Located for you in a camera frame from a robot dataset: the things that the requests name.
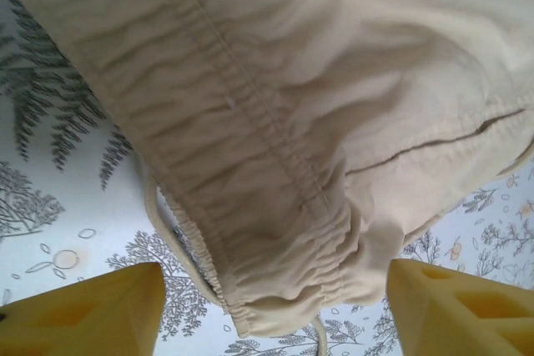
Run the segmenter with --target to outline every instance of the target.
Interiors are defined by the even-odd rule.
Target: wrinkled fabric
[[[21,0],[161,183],[238,333],[369,304],[534,136],[533,0]]]

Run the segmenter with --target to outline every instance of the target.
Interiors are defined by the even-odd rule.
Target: yellow plastic
[[[0,308],[0,355],[149,356],[164,303],[157,263],[10,303]]]
[[[399,259],[387,293],[405,356],[534,356],[534,291]]]

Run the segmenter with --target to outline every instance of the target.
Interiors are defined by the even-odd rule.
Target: patterned background
[[[311,328],[238,339],[154,233],[135,156],[18,0],[0,0],[3,304],[146,261],[167,283],[156,355],[313,355]],[[534,289],[534,160],[462,199],[401,257]],[[384,299],[323,310],[331,355],[399,355]]]

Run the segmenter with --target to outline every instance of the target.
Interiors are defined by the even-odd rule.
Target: cream fabric
[[[534,0],[22,0],[144,157],[239,334],[381,298],[534,136]]]

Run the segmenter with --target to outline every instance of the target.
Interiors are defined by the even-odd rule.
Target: cloth
[[[402,247],[534,135],[531,0],[21,1],[242,336],[378,301]]]

